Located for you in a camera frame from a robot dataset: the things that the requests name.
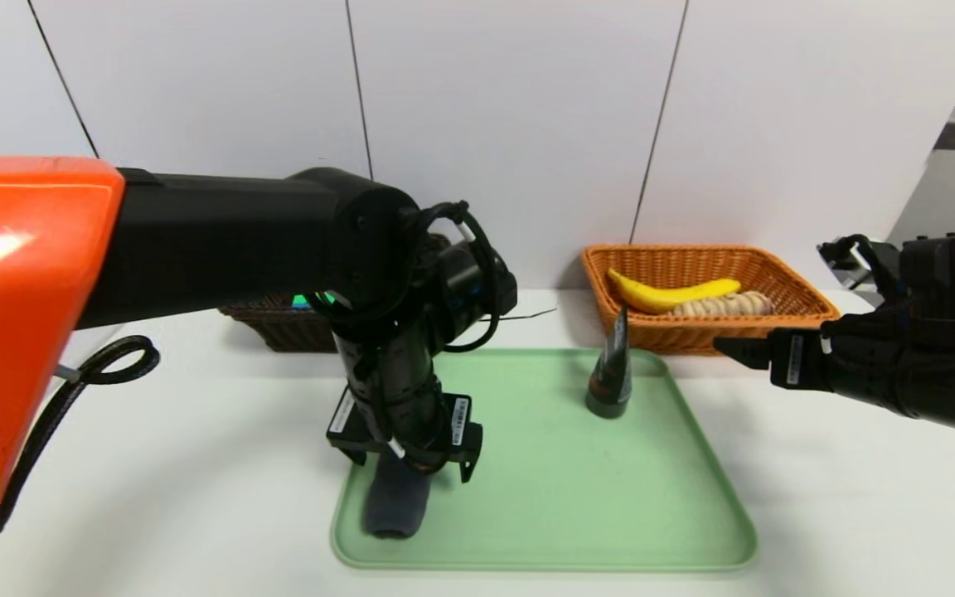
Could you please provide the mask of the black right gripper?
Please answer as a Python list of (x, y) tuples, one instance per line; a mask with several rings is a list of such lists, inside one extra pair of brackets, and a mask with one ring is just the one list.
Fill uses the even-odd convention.
[(819, 328), (775, 328), (766, 337), (716, 337), (717, 352), (793, 391), (822, 391), (899, 410), (899, 336), (891, 316), (849, 314)]

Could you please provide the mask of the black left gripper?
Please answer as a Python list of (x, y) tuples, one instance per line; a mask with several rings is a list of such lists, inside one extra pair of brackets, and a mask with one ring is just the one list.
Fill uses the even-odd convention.
[(405, 464), (458, 464), (470, 483), (482, 451), (482, 425), (470, 396), (444, 392), (434, 369), (443, 341), (403, 332), (378, 342), (334, 337), (347, 386), (328, 425), (328, 443), (356, 466), (368, 454)]

